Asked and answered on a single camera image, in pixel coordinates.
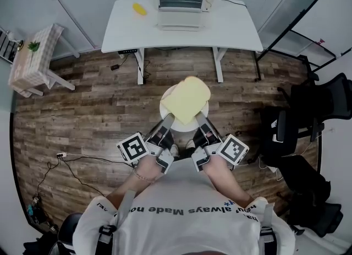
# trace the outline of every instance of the cable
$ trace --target cable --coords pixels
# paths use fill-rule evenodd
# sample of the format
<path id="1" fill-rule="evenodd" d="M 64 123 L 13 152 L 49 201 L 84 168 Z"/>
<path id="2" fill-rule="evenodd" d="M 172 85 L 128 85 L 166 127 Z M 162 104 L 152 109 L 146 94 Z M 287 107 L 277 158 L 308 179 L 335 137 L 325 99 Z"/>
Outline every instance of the cable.
<path id="1" fill-rule="evenodd" d="M 245 7 L 247 7 L 247 6 L 246 6 L 245 4 L 243 4 L 243 3 L 232 2 L 232 1 L 229 1 L 229 0 L 222 0 L 222 1 L 231 2 L 231 3 L 234 3 L 234 4 L 238 4 L 239 6 L 245 6 Z"/>
<path id="2" fill-rule="evenodd" d="M 310 145 L 312 144 L 313 142 L 311 142 L 307 147 L 306 149 L 300 154 L 301 156 L 307 151 L 308 147 L 310 147 Z"/>
<path id="3" fill-rule="evenodd" d="M 243 161 L 243 159 L 241 160 L 240 163 L 238 163 L 238 164 L 236 165 L 236 167 L 242 167 L 242 166 L 248 166 L 248 165 L 249 165 L 249 164 L 240 165 L 240 164 L 242 163 L 242 161 Z M 232 166 L 232 168 L 230 169 L 230 171 L 233 171 L 233 169 L 235 169 L 235 165 Z"/>
<path id="4" fill-rule="evenodd" d="M 147 67 L 148 67 L 148 66 L 149 66 L 149 64 L 150 64 L 150 60 L 146 60 L 146 59 L 144 59 L 144 61 L 148 61 L 147 66 L 146 66 L 146 67 L 144 67 L 144 72 L 148 74 L 148 75 L 147 75 L 147 77 L 145 78 L 145 80 L 147 81 L 147 79 L 148 79 L 148 78 L 149 78 L 149 76 L 151 75 L 151 73 L 149 73 L 149 72 L 147 71 Z"/>
<path id="5" fill-rule="evenodd" d="M 81 156 L 79 158 L 76 158 L 76 159 L 71 159 L 71 160 L 65 160 L 66 162 L 69 162 L 69 161 L 76 161 L 76 160 L 79 160 L 79 159 L 82 159 L 82 158 L 90 158 L 90 159 L 95 159 L 95 160 L 98 160 L 100 162 L 104 162 L 104 163 L 108 163 L 108 164 L 124 164 L 124 165 L 127 165 L 131 168 L 134 168 L 133 165 L 130 165 L 130 164 L 127 164 L 125 162 L 118 162 L 118 161 L 110 161 L 110 160 L 107 160 L 107 159 L 104 159 L 104 158 L 96 158 L 96 157 L 90 157 L 88 155 L 84 155 L 84 154 L 72 154 L 72 153 L 67 153 L 67 155 L 74 155 L 74 156 Z"/>
<path id="6" fill-rule="evenodd" d="M 129 55 L 130 55 L 130 54 L 127 54 L 127 55 L 126 55 L 125 60 L 124 60 L 121 64 L 115 64 L 115 65 L 110 66 L 111 71 L 114 71 L 114 70 L 120 68 L 120 67 L 123 65 L 123 63 L 125 63 L 125 61 L 127 60 L 127 58 L 128 58 Z"/>
<path id="7" fill-rule="evenodd" d="M 156 50 L 162 50 L 162 51 L 170 51 L 170 50 L 182 50 L 184 48 L 188 48 L 189 46 L 184 46 L 184 47 L 175 47 L 175 48 L 170 48 L 169 50 L 163 50 L 162 48 L 154 47 Z"/>
<path id="8" fill-rule="evenodd" d="M 60 160 L 59 160 L 59 157 L 56 157 L 57 158 L 57 164 L 55 165 L 55 166 L 53 166 L 53 167 L 51 167 L 51 163 L 50 162 L 48 162 L 46 165 L 47 165 L 47 167 L 49 168 L 47 171 L 46 171 L 46 173 L 44 174 L 44 178 L 42 179 L 42 181 L 38 184 L 38 186 L 37 186 L 37 195 L 39 196 L 39 186 L 43 183 L 43 181 L 45 180 L 45 178 L 46 178 L 46 175 L 50 172 L 50 170 L 51 169 L 55 169 L 57 166 L 59 166 L 60 165 Z"/>
<path id="9" fill-rule="evenodd" d="M 71 170 L 71 167 L 67 164 L 68 161 L 73 161 L 73 160 L 64 161 L 62 158 L 60 158 L 60 160 L 62 160 L 62 161 L 66 164 L 66 166 L 68 166 L 68 169 L 70 170 L 72 176 L 73 176 L 74 178 L 76 178 L 76 179 L 81 183 L 81 185 L 83 185 L 83 186 L 88 186 L 88 187 L 94 189 L 95 191 L 97 191 L 98 193 L 100 193 L 102 196 L 105 196 L 104 194 L 101 193 L 101 191 L 100 191 L 99 189 L 94 188 L 94 187 L 92 187 L 92 186 L 90 186 L 90 185 L 87 185 L 86 183 L 82 183 L 81 180 L 80 180 L 78 177 L 75 176 L 75 174 L 74 174 L 73 171 Z"/>
<path id="10" fill-rule="evenodd" d="M 262 167 L 260 166 L 260 157 L 258 157 L 258 159 L 259 159 L 258 166 L 259 166 L 260 169 L 264 170 L 264 169 L 268 168 L 268 166 L 262 168 Z"/>
<path id="11" fill-rule="evenodd" d="M 149 66 L 149 64 L 150 64 L 151 61 L 144 59 L 144 61 L 148 61 L 147 66 L 144 67 L 144 72 L 147 73 L 148 76 L 147 76 L 146 78 L 144 78 L 144 76 L 143 76 L 143 74 L 142 74 L 142 69 L 141 69 L 141 67 L 139 66 L 139 63 L 138 63 L 138 59 L 137 59 L 136 54 L 134 54 L 134 57 L 136 58 L 136 62 L 137 62 L 137 65 L 138 65 L 138 70 L 139 70 L 139 73 L 140 73 L 141 76 L 142 76 L 143 81 L 144 81 L 144 80 L 147 80 L 147 79 L 149 78 L 149 76 L 151 75 L 151 73 L 149 73 L 149 72 L 146 70 L 146 68 Z"/>
<path id="12" fill-rule="evenodd" d="M 277 178 L 277 169 L 276 169 L 276 171 L 275 171 L 275 173 L 276 173 L 276 180 L 279 182 L 279 181 L 281 181 L 284 177 L 282 176 L 279 180 L 278 180 L 278 178 Z"/>

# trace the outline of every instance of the power outlet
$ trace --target power outlet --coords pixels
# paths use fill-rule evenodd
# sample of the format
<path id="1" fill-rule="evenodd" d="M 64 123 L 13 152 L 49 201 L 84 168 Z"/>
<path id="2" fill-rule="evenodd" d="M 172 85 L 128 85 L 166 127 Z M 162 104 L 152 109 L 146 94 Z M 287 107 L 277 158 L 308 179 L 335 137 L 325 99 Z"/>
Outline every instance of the power outlet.
<path id="1" fill-rule="evenodd" d="M 57 157 L 66 157 L 67 153 L 66 152 L 61 152 L 61 153 L 56 154 L 56 156 Z"/>

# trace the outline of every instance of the sneaker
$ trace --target sneaker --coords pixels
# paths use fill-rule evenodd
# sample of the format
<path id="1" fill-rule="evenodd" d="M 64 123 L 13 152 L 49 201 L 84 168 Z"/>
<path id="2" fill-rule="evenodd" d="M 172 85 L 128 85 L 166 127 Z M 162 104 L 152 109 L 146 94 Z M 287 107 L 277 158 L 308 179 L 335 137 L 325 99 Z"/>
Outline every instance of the sneaker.
<path id="1" fill-rule="evenodd" d="M 178 157 L 179 156 L 179 153 L 178 153 L 178 146 L 176 143 L 174 143 L 172 146 L 171 146 L 171 149 L 170 149 L 170 153 L 173 157 Z"/>
<path id="2" fill-rule="evenodd" d="M 196 147 L 196 145 L 194 144 L 193 139 L 190 139 L 186 144 L 186 149 L 195 148 L 195 147 Z"/>

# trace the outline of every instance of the white t-shirt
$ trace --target white t-shirt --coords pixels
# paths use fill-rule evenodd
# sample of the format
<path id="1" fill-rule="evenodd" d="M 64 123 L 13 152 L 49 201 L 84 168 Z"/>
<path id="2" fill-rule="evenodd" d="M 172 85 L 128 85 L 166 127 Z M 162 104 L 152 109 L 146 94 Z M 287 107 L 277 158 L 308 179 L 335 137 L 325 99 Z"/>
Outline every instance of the white t-shirt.
<path id="1" fill-rule="evenodd" d="M 191 159 L 174 162 L 166 175 L 134 199 L 116 231 L 119 255 L 258 254 L 266 204 L 266 199 L 259 197 L 243 209 L 217 192 L 204 172 L 197 173 Z M 77 255 L 95 254 L 99 228 L 109 225 L 116 212 L 106 198 L 92 200 L 73 236 Z M 294 234 L 274 212 L 272 227 L 278 254 L 292 255 Z"/>

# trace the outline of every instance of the strap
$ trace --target strap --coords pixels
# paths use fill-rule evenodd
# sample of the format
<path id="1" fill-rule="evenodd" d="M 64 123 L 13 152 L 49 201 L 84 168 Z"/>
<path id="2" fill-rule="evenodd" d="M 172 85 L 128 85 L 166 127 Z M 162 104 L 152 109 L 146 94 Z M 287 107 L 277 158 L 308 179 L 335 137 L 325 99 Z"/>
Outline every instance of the strap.
<path id="1" fill-rule="evenodd" d="M 259 255 L 276 255 L 277 254 L 277 240 L 273 229 L 271 228 L 271 221 L 273 216 L 274 204 L 267 204 L 264 210 L 263 222 L 260 237 L 259 237 Z"/>
<path id="2" fill-rule="evenodd" d="M 132 207 L 132 203 L 135 195 L 136 195 L 135 191 L 127 191 L 125 196 L 122 199 L 120 207 L 117 211 L 117 215 L 114 217 L 114 219 L 111 222 L 112 225 L 106 225 L 106 226 L 100 227 L 99 229 L 100 235 L 97 243 L 97 248 L 95 250 L 95 255 L 117 254 L 116 252 L 117 245 L 113 244 L 113 241 L 115 240 L 112 240 L 112 238 L 113 238 L 114 232 L 121 227 L 122 223 L 127 218 L 128 213 L 130 212 L 130 208 Z"/>

